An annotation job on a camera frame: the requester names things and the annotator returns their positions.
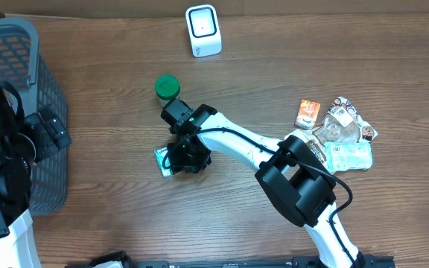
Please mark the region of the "teal tissue pack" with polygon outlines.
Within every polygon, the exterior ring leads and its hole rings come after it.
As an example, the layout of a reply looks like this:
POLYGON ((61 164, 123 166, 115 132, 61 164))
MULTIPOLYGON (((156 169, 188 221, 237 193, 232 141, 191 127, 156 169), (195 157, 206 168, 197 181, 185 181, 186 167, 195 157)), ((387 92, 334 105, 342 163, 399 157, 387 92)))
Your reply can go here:
POLYGON ((164 157, 167 154, 167 152, 168 152, 168 149, 166 147, 163 147, 161 149, 154 151, 159 169, 160 169, 162 176, 164 178, 167 178, 167 177, 173 175, 173 173, 171 172, 171 170, 169 168, 164 167, 164 164, 167 164, 167 165, 170 164, 170 162, 168 160, 164 160, 164 157))

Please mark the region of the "green lid jar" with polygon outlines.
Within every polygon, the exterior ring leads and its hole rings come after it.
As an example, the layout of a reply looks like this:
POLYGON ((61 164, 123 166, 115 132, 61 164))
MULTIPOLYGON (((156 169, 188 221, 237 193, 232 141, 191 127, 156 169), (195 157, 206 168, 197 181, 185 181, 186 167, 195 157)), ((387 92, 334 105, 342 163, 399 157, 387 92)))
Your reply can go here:
POLYGON ((180 97, 181 87, 178 79, 169 74, 157 78, 155 83, 156 96, 162 107, 180 97))

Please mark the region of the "orange tissue pack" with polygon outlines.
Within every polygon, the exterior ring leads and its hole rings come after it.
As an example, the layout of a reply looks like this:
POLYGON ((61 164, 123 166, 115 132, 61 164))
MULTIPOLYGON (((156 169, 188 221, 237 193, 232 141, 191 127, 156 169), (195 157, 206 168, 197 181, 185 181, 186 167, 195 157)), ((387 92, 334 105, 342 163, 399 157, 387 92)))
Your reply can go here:
POLYGON ((317 121, 320 104, 303 99, 299 105, 295 125, 303 129, 312 129, 317 121))

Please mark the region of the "light teal wipes pack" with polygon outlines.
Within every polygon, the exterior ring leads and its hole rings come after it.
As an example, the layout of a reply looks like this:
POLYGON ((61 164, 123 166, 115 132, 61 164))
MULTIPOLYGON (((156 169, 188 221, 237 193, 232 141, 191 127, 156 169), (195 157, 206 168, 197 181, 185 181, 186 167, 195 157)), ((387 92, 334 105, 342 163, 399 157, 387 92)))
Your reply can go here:
POLYGON ((368 170, 373 165, 369 143, 326 142, 327 168, 331 173, 348 170, 368 170))

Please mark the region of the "brown snack pouch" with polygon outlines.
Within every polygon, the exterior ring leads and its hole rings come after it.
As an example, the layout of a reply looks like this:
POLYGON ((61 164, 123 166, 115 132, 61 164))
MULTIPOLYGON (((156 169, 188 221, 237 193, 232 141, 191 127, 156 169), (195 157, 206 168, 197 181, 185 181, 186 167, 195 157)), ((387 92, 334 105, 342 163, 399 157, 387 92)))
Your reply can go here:
POLYGON ((296 129, 290 134, 304 141, 327 170, 326 142, 370 144, 378 135, 358 114, 352 102, 342 96, 333 101, 320 125, 315 124, 308 130, 296 126, 295 122, 294 126, 296 129))

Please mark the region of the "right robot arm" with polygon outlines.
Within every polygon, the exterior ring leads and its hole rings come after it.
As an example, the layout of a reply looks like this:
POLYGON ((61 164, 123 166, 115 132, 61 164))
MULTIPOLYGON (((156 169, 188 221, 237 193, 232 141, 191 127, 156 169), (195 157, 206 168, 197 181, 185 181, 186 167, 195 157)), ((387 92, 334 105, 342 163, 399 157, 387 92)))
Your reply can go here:
POLYGON ((349 186, 332 175, 300 138, 268 138, 232 123, 205 104, 192 109, 171 100, 162 119, 177 138, 167 146, 162 167, 198 173, 219 152, 252 168, 267 198, 286 220, 309 233, 325 267, 364 267, 365 259, 348 238, 338 214, 352 201, 349 186))

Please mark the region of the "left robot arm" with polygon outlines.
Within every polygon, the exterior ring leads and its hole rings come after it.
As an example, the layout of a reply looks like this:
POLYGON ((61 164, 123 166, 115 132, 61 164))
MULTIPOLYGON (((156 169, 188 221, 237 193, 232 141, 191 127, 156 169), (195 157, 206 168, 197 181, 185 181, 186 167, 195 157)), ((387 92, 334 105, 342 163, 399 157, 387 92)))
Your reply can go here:
POLYGON ((0 267, 40 267, 33 216, 67 198, 71 139, 50 104, 26 115, 22 97, 0 80, 0 267))

